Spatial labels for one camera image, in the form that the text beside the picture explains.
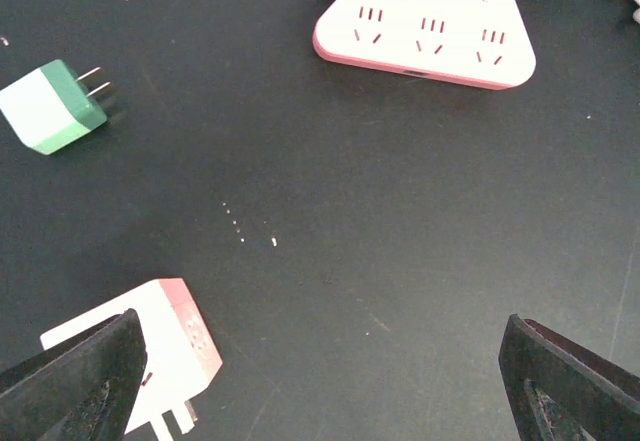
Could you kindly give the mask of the green USB charger plug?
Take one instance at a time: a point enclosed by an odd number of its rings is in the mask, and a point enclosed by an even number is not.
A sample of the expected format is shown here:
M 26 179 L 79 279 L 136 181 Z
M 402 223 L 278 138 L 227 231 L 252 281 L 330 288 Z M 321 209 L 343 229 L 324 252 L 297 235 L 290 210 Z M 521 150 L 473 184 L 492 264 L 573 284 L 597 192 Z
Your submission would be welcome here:
M 114 84 L 99 67 L 79 75 L 50 61 L 1 90 L 1 113 L 26 147 L 51 155 L 108 120 Z

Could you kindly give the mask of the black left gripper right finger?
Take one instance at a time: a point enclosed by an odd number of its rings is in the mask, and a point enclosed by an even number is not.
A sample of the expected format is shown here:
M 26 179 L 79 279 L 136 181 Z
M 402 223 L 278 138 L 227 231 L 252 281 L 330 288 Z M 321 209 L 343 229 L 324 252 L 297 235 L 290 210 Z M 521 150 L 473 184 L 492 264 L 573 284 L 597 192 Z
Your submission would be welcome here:
M 546 326 L 511 315 L 499 367 L 522 440 L 639 438 L 639 378 Z

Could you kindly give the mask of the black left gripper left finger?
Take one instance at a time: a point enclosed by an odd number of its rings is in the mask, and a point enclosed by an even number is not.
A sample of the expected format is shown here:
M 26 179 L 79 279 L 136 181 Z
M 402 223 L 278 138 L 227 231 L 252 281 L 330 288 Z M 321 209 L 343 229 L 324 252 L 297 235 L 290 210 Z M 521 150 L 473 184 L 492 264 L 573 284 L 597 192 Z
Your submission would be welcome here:
M 128 309 L 1 373 L 1 438 L 121 440 L 147 364 Z

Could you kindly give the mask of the pink triangular power strip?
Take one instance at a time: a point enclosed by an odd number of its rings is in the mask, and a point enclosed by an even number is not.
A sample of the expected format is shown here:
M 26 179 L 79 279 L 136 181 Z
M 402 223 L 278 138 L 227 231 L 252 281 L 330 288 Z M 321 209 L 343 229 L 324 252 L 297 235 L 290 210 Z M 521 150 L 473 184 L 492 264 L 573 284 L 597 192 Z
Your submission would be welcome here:
M 516 0 L 335 0 L 313 46 L 331 62 L 493 90 L 536 67 Z

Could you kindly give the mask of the pink square socket adapter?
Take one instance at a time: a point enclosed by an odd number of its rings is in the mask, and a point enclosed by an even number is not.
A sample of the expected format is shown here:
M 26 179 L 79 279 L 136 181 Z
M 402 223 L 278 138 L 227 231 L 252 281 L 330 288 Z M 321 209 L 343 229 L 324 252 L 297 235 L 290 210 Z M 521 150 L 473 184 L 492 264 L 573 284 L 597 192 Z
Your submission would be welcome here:
M 207 389 L 223 361 L 182 278 L 148 281 L 49 329 L 41 345 L 47 350 L 128 309 L 138 314 L 147 364 L 125 431 L 149 423 L 158 440 L 170 440 L 163 419 L 170 412 L 186 434 L 197 421 L 191 399 Z

